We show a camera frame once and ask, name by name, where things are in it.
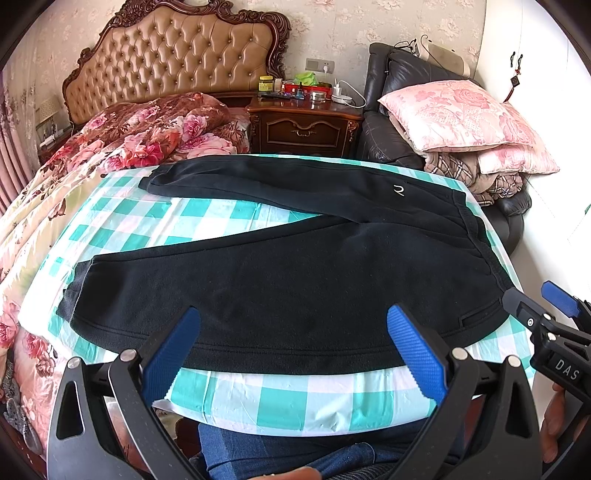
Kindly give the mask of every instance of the red box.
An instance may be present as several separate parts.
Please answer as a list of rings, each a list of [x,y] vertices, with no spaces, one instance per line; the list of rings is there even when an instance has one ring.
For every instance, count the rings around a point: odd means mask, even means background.
[[[299,85],[296,85],[295,83],[285,83],[285,91],[287,93],[292,94],[292,95],[296,94],[296,90],[298,89],[298,87],[299,87]],[[316,85],[316,86],[302,85],[301,89],[304,92],[304,96],[306,97],[306,100],[310,98],[310,92],[324,92],[326,94],[326,99],[330,100],[330,94],[332,92],[331,88],[322,87],[320,85]]]

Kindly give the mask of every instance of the metal screw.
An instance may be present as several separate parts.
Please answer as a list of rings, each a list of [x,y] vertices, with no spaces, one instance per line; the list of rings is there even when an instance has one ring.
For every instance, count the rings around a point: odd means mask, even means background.
[[[468,358],[468,352],[466,352],[463,348],[456,347],[452,350],[452,356],[456,360],[465,360]]]
[[[78,368],[80,366],[80,357],[75,356],[68,360],[68,368]]]
[[[509,355],[508,358],[509,365],[515,368],[519,368],[521,366],[521,360],[515,355]]]
[[[129,348],[127,350],[123,350],[120,355],[121,361],[122,362],[131,362],[135,358],[136,354],[137,354],[137,352],[132,348]]]

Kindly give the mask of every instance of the floral wallpaper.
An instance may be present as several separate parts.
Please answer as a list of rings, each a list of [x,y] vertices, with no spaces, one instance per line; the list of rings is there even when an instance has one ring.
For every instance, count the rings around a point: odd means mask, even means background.
[[[80,51],[95,44],[122,4],[122,0],[56,0],[27,32],[5,68],[5,77],[15,106],[21,104],[17,116],[23,117],[21,131],[27,130],[29,140],[32,119],[29,114],[24,121],[27,105],[30,112],[33,103],[39,105],[50,95],[61,99],[61,84],[76,68]],[[462,54],[474,69],[486,0],[234,0],[234,7],[274,10],[289,17],[288,77],[304,70],[306,57],[334,60],[335,72],[327,80],[342,78],[362,91],[368,47],[376,41],[395,44],[428,34]],[[59,123],[61,127],[68,123],[65,107]]]

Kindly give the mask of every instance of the power outlet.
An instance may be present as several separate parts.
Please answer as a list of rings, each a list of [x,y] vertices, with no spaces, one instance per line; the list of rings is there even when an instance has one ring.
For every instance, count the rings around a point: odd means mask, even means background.
[[[335,63],[332,60],[306,59],[306,70],[309,72],[324,72],[324,66],[329,68],[328,73],[335,71]]]

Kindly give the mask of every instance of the wooden nightstand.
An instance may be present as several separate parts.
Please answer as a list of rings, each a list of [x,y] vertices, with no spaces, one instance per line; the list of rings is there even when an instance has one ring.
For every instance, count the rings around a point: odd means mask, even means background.
[[[53,142],[42,146],[37,151],[37,156],[39,157],[39,162],[43,165],[47,160],[49,160],[55,152],[57,152],[60,147],[68,141],[68,139],[72,136],[72,128],[66,128],[62,134],[55,138]]]
[[[251,118],[252,153],[349,158],[363,120],[361,108],[329,100],[254,97],[246,110]]]

